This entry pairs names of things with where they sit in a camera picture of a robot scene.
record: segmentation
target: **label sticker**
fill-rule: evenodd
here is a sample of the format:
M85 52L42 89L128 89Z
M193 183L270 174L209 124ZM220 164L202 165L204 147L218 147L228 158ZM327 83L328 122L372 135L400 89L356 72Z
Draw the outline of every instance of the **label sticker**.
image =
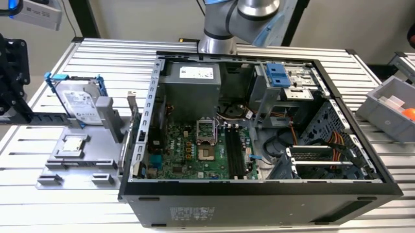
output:
M210 221L214 207L170 207L169 212L174 221Z
M252 118L252 114L253 114L253 112L252 112L250 110L248 110L248 113L246 113L246 119L249 119L249 120L250 120L250 118Z
M181 67L180 78L184 79L213 79L212 67Z
M62 91L64 102L76 119L85 124L102 124L90 95L84 91Z

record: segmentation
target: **power cable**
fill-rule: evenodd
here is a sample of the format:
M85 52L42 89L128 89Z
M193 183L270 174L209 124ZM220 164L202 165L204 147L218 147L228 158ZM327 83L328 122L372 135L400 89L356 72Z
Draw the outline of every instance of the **power cable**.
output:
M72 22L70 22L70 19L69 19L69 16L68 16L68 12L66 12L66 7L65 7L64 0L60 0L60 2L62 3L62 6L64 6L64 12L65 12L65 15L66 15L66 19L68 19L69 25L70 25L70 27L72 27L72 31L73 31L74 37L77 37L77 35L76 35L76 30L74 30L74 28L73 28L73 25L72 25Z
M197 5L198 5L198 8L200 8L200 11L201 11L202 16L205 16L205 12L202 11L202 8L201 8L201 5L200 5L198 0L196 0L196 2L197 2Z

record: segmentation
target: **white label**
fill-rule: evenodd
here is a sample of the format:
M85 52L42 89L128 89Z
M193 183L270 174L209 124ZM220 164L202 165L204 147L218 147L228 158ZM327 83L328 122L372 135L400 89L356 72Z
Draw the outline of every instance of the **white label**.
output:
M212 67L181 67L180 78L213 79L213 68Z
M90 95L84 91L62 91L65 105L85 124L102 124Z
M66 141L64 143L62 151L74 152L78 151L82 145L82 139L78 137L66 137Z
M174 221L210 221L214 207L170 207L169 212Z
M249 119L249 120L250 120L250 118L252 118L252 114L253 114L253 112L252 112L250 110L248 110L248 113L246 113L246 119Z

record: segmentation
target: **chip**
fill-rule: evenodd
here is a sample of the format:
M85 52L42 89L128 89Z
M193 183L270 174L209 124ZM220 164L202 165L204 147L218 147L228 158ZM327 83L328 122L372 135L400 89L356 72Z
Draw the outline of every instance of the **chip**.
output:
M173 173L182 173L182 168L180 166L173 166Z

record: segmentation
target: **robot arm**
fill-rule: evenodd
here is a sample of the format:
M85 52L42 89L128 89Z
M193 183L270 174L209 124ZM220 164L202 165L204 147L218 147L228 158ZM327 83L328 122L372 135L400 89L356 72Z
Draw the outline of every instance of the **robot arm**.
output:
M205 0L205 4L200 53L236 54L234 36L257 47L270 44L284 21L278 0Z

